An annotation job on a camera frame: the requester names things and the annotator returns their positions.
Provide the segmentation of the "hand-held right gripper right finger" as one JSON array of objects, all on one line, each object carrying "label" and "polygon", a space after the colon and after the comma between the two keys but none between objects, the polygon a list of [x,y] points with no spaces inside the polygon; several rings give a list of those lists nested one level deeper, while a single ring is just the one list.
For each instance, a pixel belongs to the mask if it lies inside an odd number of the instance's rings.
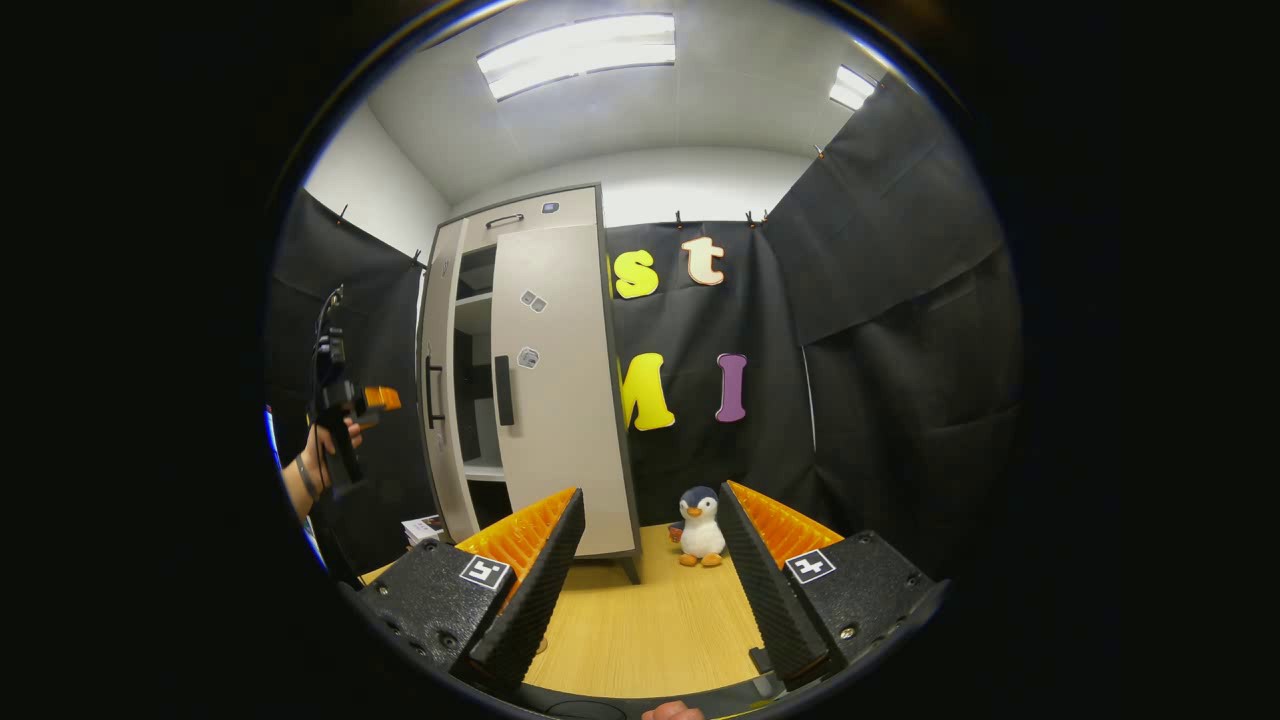
[{"label": "hand-held right gripper right finger", "polygon": [[948,597],[873,530],[840,536],[732,480],[717,520],[773,674],[790,693],[865,676]]}]

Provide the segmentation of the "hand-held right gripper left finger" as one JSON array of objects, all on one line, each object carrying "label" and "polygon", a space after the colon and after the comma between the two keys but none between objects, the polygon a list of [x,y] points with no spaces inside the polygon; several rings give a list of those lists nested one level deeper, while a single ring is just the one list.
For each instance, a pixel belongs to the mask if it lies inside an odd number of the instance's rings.
[{"label": "hand-held right gripper left finger", "polygon": [[424,539],[355,593],[355,607],[408,660],[511,696],[544,639],[585,530],[568,487],[477,534]]}]

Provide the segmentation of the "grey cabinet door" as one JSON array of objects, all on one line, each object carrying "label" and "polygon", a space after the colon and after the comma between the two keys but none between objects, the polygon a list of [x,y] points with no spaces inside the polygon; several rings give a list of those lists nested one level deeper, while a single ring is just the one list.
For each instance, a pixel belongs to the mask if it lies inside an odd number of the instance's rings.
[{"label": "grey cabinet door", "polygon": [[582,491],[581,559],[637,552],[598,228],[503,234],[492,291],[497,438],[511,507]]},{"label": "grey cabinet door", "polygon": [[454,306],[467,222],[436,228],[422,279],[419,318],[419,379],[431,487],[453,541],[479,530],[460,441],[454,389]]}]

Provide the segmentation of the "grey cabinet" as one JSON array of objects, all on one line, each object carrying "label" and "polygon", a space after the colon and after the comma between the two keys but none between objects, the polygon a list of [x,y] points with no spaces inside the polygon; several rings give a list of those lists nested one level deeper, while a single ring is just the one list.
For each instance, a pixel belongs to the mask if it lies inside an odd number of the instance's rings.
[{"label": "grey cabinet", "polygon": [[[547,192],[556,192],[558,190],[567,190],[571,187],[579,187],[584,184],[576,184],[570,187],[562,187],[557,190],[550,190]],[[599,210],[600,220],[595,227],[598,228],[600,236],[602,246],[602,263],[607,274],[605,290],[611,296],[611,347],[614,350],[616,360],[614,365],[617,369],[617,377],[620,382],[620,400],[621,400],[621,419],[620,430],[623,437],[623,448],[628,459],[628,484],[631,491],[631,497],[634,501],[635,518],[637,521],[637,552],[635,555],[627,556],[607,556],[607,557],[594,557],[594,559],[581,559],[577,552],[576,556],[580,560],[612,560],[616,561],[626,573],[627,578],[632,583],[639,583],[640,580],[640,555],[641,555],[641,542],[640,542],[640,523],[637,519],[637,501],[635,497],[634,482],[631,478],[631,462],[628,456],[627,433],[623,424],[623,410],[622,410],[622,380],[621,380],[621,366],[620,366],[620,346],[614,337],[614,323],[613,323],[613,301],[612,301],[612,286],[611,286],[611,269],[608,266],[608,247],[605,242],[605,227],[603,218],[603,202],[602,202],[602,186],[599,184]],[[467,211],[460,217],[449,219],[443,224],[451,223],[453,220],[465,219],[483,208]],[[497,428],[499,424],[499,411],[503,407],[503,402],[495,400],[494,397],[494,372],[493,372],[493,354],[492,354],[492,291],[494,286],[495,264],[497,264],[497,242],[485,242],[480,245],[479,242],[468,242],[466,238],[462,241],[462,258],[460,261],[460,282],[457,290],[457,301],[454,306],[454,389],[457,411],[460,416],[460,441],[463,457],[463,471],[468,482],[468,488],[471,498],[474,502],[474,510],[479,524],[479,530],[489,527],[490,524],[498,521],[499,519],[515,512],[509,503],[509,496],[507,493],[504,483],[504,473],[500,461],[499,445],[497,438]],[[421,310],[421,300],[419,305],[419,316]],[[419,322],[416,329],[416,360],[419,365]],[[417,392],[420,391],[420,369],[417,368]],[[420,401],[420,427],[422,432],[422,445],[425,447],[425,437],[422,428],[422,409],[421,398]]]}]

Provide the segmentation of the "grey cabinet drawer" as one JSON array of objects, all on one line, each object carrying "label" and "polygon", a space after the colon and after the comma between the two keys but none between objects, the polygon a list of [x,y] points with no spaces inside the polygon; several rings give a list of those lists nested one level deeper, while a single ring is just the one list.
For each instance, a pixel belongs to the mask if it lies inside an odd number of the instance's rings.
[{"label": "grey cabinet drawer", "polygon": [[484,245],[515,232],[595,225],[600,220],[599,190],[599,184],[584,184],[484,208],[466,218],[463,237]]}]

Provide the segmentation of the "penguin plush toy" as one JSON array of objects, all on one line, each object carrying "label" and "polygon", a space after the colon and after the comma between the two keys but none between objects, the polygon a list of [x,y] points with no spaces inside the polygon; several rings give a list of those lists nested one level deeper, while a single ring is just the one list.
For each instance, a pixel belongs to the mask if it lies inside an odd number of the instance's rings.
[{"label": "penguin plush toy", "polygon": [[680,544],[678,564],[685,568],[717,568],[723,562],[726,539],[717,521],[718,495],[696,486],[678,501],[681,519],[668,525],[669,541]]}]

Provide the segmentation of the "black backdrop cloth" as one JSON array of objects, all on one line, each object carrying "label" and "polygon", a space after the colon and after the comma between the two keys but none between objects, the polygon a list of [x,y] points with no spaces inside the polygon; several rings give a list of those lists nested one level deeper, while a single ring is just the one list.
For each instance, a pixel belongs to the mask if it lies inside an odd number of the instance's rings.
[{"label": "black backdrop cloth", "polygon": [[[595,158],[520,195],[602,186],[641,548],[682,493],[724,480],[842,536],[873,530],[934,578],[969,541],[1019,411],[1018,291],[950,123],[897,76],[876,83],[763,223],[675,210],[701,191],[737,201],[759,165],[732,149]],[[404,552],[401,520],[439,512],[415,343],[442,223],[417,225],[407,258],[301,191],[284,225],[268,320],[282,452],[308,439],[312,319],[340,284],[349,378],[404,401],[365,445],[365,483],[314,514],[346,582]]]}]

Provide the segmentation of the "large ceiling light panel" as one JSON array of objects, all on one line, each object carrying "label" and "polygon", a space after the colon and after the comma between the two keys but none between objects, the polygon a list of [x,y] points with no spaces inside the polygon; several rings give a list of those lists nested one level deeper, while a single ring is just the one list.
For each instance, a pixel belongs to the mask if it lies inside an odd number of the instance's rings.
[{"label": "large ceiling light panel", "polygon": [[498,102],[544,85],[603,70],[676,63],[668,13],[604,15],[550,27],[476,56]]}]

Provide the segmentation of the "small ceiling light panel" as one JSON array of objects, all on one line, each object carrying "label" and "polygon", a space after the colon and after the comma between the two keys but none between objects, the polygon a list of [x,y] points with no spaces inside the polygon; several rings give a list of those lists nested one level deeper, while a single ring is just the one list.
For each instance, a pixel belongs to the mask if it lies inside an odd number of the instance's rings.
[{"label": "small ceiling light panel", "polygon": [[840,106],[856,111],[878,90],[878,85],[846,65],[837,67],[828,97]]}]

